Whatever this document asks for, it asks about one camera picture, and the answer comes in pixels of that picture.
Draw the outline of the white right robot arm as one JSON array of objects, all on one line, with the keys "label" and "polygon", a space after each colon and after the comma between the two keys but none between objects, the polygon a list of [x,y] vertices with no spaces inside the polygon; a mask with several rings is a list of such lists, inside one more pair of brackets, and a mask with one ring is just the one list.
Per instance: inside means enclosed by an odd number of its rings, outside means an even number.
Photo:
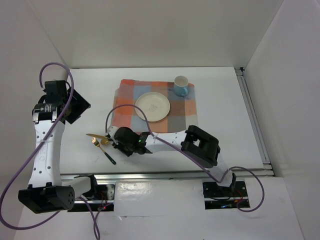
[{"label": "white right robot arm", "polygon": [[132,154],[178,151],[198,166],[209,169],[209,176],[214,177],[223,196],[230,196],[236,189],[235,174],[219,157],[219,140],[195,125],[171,133],[136,133],[128,127],[110,126],[107,136],[113,141],[112,146],[128,157]]}]

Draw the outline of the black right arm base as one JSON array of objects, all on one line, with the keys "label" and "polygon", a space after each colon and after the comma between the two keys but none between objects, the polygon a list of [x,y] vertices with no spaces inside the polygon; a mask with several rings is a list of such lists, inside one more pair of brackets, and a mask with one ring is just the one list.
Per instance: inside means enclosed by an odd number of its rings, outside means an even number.
[{"label": "black right arm base", "polygon": [[204,207],[206,210],[250,208],[244,180],[233,180],[230,187],[219,186],[216,182],[203,182]]}]

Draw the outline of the orange checkered cloth placemat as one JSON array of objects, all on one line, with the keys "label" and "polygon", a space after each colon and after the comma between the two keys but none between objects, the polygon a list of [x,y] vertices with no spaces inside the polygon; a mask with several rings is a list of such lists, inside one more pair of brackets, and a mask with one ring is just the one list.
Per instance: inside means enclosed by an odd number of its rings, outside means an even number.
[{"label": "orange checkered cloth placemat", "polygon": [[[156,133],[173,133],[186,130],[190,125],[197,125],[197,108],[195,86],[188,85],[187,96],[177,96],[174,93],[174,83],[165,81],[138,81],[123,79],[115,91],[113,105],[135,104],[143,94],[157,92],[163,94],[170,102],[168,115],[157,122],[149,122],[149,126]],[[112,114],[110,124],[116,127],[128,127],[134,132],[147,132],[148,127],[144,119],[137,115],[137,109],[123,106]]]}]

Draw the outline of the gold fork black handle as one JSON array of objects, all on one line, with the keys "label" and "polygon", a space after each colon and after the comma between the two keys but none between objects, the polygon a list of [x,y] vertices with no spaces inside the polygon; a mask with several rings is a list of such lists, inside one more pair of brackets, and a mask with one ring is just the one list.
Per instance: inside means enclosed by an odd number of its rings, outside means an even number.
[{"label": "gold fork black handle", "polygon": [[103,154],[108,158],[108,160],[113,164],[113,165],[116,165],[116,161],[101,147],[101,144],[97,141],[97,139],[95,137],[93,137],[91,139],[92,143],[97,147],[99,148]]}]

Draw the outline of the gold spoon black handle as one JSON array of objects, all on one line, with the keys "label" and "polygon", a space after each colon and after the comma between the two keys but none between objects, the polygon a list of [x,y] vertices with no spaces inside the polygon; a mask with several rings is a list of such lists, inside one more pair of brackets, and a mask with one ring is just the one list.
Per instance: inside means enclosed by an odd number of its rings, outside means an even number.
[{"label": "gold spoon black handle", "polygon": [[102,138],[102,139],[100,140],[100,144],[101,144],[101,145],[113,144],[113,140],[105,137],[105,138]]}]

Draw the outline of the cream round plate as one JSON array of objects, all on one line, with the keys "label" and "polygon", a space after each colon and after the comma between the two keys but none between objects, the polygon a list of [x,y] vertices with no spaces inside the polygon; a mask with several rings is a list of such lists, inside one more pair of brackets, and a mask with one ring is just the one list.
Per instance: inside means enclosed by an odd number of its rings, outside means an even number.
[{"label": "cream round plate", "polygon": [[171,105],[167,97],[158,92],[148,92],[141,95],[135,106],[143,111],[149,122],[158,122],[164,119],[170,111]]}]

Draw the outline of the blue mug white inside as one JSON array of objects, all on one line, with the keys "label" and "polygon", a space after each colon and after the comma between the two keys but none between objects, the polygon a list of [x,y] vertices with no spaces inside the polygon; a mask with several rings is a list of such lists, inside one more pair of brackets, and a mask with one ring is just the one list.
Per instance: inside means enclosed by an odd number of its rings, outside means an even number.
[{"label": "blue mug white inside", "polygon": [[189,80],[185,76],[177,76],[174,79],[173,90],[179,97],[185,97],[188,95]]}]

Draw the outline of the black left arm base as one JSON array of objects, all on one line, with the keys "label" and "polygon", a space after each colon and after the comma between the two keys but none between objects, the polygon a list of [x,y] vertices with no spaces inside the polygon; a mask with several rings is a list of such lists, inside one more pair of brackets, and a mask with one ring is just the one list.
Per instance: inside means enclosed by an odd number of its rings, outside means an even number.
[{"label": "black left arm base", "polygon": [[113,212],[115,208],[115,184],[96,184],[93,188],[88,183],[73,183],[75,196],[73,208],[68,212],[80,213],[89,212],[86,204],[79,199],[84,198],[94,213]]}]

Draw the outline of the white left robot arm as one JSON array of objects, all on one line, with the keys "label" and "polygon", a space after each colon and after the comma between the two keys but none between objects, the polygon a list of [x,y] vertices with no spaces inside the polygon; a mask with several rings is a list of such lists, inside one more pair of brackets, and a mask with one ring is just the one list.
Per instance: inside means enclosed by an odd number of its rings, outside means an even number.
[{"label": "white left robot arm", "polygon": [[75,177],[63,184],[60,174],[62,136],[66,123],[74,123],[90,104],[76,91],[50,89],[32,110],[36,133],[33,170],[27,189],[18,192],[18,200],[35,214],[71,210],[75,200],[97,197],[99,187],[93,175]]}]

